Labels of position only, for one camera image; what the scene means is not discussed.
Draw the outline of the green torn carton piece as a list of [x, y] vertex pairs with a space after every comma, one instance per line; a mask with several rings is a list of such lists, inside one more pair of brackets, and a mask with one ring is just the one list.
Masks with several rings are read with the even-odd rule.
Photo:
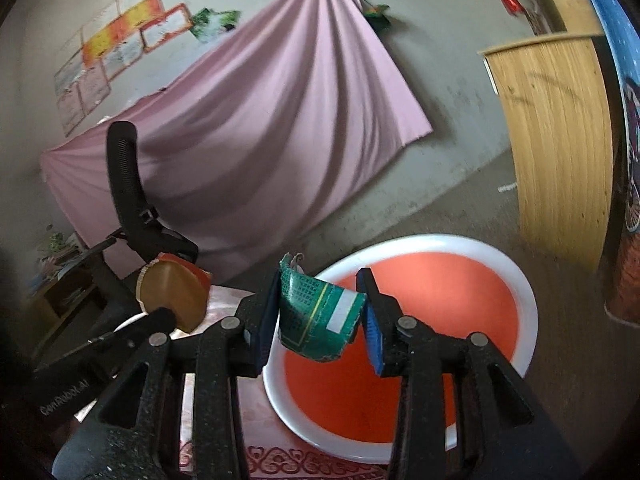
[[302, 254], [279, 262], [279, 338], [284, 348], [319, 363], [338, 360], [355, 339], [367, 296], [302, 271]]

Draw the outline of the brown apple slice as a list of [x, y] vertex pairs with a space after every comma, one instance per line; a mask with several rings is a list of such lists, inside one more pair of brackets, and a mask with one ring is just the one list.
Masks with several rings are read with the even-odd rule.
[[174, 312], [178, 330], [190, 334], [204, 321], [212, 274], [194, 263], [161, 252], [138, 276], [136, 298], [145, 313]]

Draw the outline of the red white plastic basin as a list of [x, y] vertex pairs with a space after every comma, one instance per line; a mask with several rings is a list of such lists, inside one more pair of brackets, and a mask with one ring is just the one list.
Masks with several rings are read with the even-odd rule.
[[268, 399], [297, 437], [342, 460], [442, 457], [482, 430], [487, 364], [504, 377], [526, 373], [538, 333], [532, 286], [499, 249], [446, 234], [376, 244], [311, 276], [357, 292], [362, 268], [400, 305], [400, 375], [375, 374], [360, 318], [355, 339], [333, 362], [307, 360], [277, 336], [264, 375]]

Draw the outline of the wooden shelf desk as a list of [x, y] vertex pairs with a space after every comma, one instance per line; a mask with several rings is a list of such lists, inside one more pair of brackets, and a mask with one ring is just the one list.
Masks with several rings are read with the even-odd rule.
[[30, 360], [40, 364], [80, 318], [80, 326], [96, 322], [107, 305], [96, 274], [104, 268], [99, 246], [86, 250], [62, 266], [52, 280], [30, 300], [25, 318], [26, 348]]

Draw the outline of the black office chair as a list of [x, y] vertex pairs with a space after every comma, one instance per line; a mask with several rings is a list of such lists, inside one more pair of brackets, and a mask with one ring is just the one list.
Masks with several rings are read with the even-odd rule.
[[80, 163], [73, 165], [60, 162], [52, 153], [45, 154], [41, 162], [43, 179], [83, 240], [90, 238], [93, 228], [103, 226], [107, 216], [118, 220], [114, 230], [90, 247], [80, 263], [88, 266], [94, 284], [107, 298], [106, 307], [90, 328], [91, 338], [114, 330], [141, 312], [132, 288], [106, 262], [108, 248], [121, 240], [146, 263], [163, 254], [194, 263], [200, 255], [197, 244], [163, 225], [145, 194], [137, 127], [126, 120], [111, 122], [99, 153], [102, 162], [80, 155]]

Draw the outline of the floral pink tablecloth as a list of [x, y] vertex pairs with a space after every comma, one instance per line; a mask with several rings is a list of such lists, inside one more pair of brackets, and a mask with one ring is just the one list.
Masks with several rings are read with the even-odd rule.
[[[204, 332], [232, 315], [250, 292], [210, 286], [206, 317], [194, 332]], [[194, 374], [186, 374], [182, 387], [179, 470], [193, 477], [192, 412]], [[262, 376], [240, 378], [239, 401], [248, 471], [252, 479], [386, 479], [382, 466], [360, 464], [329, 456], [296, 437], [272, 408]]]

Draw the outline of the pink hanging cloth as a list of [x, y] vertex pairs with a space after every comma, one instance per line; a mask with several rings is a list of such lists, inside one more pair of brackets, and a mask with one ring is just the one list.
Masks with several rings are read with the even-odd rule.
[[431, 130], [354, 0], [274, 0], [122, 113], [160, 218], [227, 281]]

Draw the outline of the wooden cabinet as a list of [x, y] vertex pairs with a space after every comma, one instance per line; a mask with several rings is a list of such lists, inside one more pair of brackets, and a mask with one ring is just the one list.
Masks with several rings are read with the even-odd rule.
[[481, 55], [508, 126], [521, 236], [597, 270], [610, 218], [614, 134], [592, 36], [558, 32]]

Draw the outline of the wall posters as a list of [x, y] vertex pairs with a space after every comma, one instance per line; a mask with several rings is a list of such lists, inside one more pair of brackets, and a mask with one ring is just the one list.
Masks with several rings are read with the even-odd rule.
[[164, 0], [113, 0], [94, 14], [56, 56], [53, 84], [64, 134], [111, 94], [115, 78], [193, 24], [185, 3], [168, 8]]

